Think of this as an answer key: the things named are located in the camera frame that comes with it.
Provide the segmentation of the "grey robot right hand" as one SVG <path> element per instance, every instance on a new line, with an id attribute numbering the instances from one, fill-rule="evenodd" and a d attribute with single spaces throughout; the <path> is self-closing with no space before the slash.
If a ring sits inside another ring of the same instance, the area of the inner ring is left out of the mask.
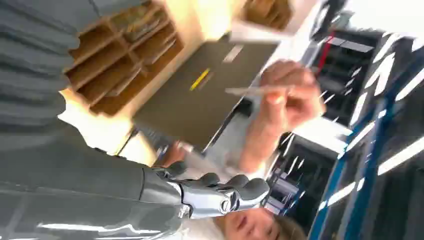
<path id="1" fill-rule="evenodd" d="M 46 136 L 0 135 L 3 240 L 157 240 L 189 219 L 255 207 L 260 178 L 179 179 L 184 166 L 150 168 L 87 146 L 74 127 Z"/>

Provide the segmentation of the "person's hand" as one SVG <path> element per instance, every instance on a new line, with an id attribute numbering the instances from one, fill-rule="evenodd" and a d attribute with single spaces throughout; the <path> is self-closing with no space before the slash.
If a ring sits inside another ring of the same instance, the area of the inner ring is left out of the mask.
<path id="1" fill-rule="evenodd" d="M 188 153 L 184 146 L 181 141 L 174 142 L 160 159 L 158 166 L 167 168 L 176 162 L 183 161 Z"/>

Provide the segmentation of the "person's hand holding card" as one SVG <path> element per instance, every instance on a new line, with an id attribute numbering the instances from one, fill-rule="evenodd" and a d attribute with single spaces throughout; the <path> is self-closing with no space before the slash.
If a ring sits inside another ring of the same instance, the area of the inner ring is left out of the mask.
<path id="1" fill-rule="evenodd" d="M 271 133 L 292 131 L 326 112 L 314 73 L 298 62 L 274 62 L 264 70 L 260 85 L 278 88 L 262 97 L 257 114 L 259 125 Z"/>

